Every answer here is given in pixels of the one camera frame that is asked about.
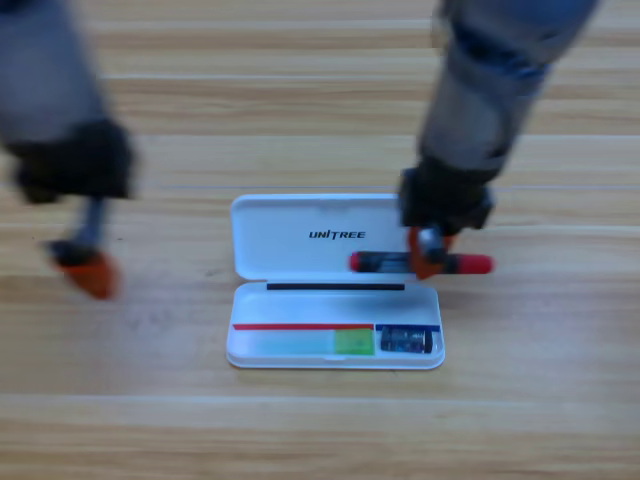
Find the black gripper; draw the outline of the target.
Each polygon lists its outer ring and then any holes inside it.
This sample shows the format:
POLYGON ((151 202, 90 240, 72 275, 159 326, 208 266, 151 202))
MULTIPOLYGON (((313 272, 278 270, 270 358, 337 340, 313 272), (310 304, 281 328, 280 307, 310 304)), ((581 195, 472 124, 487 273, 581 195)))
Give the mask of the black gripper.
POLYGON ((75 234, 50 241, 47 250, 72 286, 96 300, 113 299, 119 272, 100 244, 108 201, 131 197, 135 156, 126 131, 111 120, 92 121, 57 140, 11 143, 9 152, 17 158, 15 180, 27 202, 86 199, 75 234))
POLYGON ((427 162, 402 171, 398 206, 401 223, 409 229, 409 265, 419 280, 426 280, 443 270, 455 235, 485 226, 494 200, 487 186, 427 162))

